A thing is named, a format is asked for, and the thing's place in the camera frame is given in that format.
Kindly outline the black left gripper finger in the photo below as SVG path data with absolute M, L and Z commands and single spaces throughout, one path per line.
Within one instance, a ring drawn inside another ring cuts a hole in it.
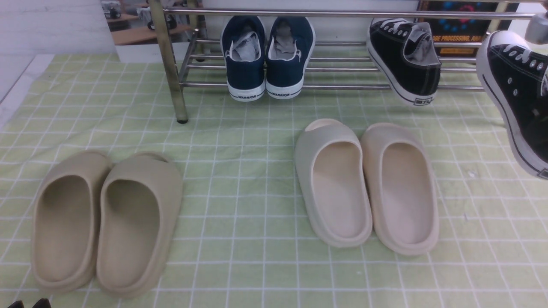
M 24 308 L 24 303 L 22 301 L 15 301 L 10 304 L 7 308 Z
M 52 308 L 49 299 L 40 299 L 38 300 L 32 308 Z

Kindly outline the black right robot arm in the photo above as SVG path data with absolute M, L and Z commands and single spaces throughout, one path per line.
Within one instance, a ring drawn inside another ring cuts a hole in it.
M 532 17 L 524 38 L 532 44 L 548 44 L 548 12 L 539 13 Z

